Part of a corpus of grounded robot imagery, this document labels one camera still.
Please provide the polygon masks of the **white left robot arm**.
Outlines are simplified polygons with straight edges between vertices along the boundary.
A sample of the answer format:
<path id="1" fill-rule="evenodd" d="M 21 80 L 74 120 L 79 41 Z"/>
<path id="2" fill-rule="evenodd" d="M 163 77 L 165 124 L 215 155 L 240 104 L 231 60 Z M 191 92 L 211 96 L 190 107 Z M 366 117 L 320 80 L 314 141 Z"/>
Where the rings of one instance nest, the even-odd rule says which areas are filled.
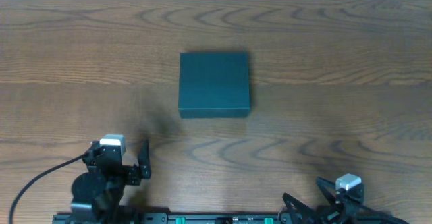
<path id="1" fill-rule="evenodd" d="M 144 140 L 136 165 L 122 163 L 122 147 L 93 141 L 83 158 L 88 171 L 71 187 L 72 214 L 66 223 L 139 223 L 137 211 L 122 206 L 126 186 L 139 186 L 151 178 L 149 141 Z"/>

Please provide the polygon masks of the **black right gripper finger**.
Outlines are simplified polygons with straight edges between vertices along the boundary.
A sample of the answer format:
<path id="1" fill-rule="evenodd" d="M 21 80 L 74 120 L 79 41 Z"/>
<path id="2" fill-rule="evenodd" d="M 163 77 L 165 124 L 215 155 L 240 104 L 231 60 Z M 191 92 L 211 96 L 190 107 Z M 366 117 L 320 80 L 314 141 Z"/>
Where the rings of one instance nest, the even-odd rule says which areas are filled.
<path id="1" fill-rule="evenodd" d="M 315 182 L 328 203 L 335 204 L 337 201 L 335 197 L 335 183 L 321 177 L 318 177 Z"/>
<path id="2" fill-rule="evenodd" d="M 282 198 L 290 214 L 292 224 L 317 223 L 317 215 L 313 209 L 287 193 L 284 193 Z"/>

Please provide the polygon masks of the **black box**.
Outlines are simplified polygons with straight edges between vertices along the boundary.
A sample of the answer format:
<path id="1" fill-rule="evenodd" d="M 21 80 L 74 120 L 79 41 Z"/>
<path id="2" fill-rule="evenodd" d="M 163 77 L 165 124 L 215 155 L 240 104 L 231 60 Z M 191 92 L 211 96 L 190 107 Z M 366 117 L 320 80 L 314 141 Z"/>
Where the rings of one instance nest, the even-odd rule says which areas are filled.
<path id="1" fill-rule="evenodd" d="M 248 65 L 246 52 L 180 53 L 180 117 L 248 117 L 251 109 Z"/>

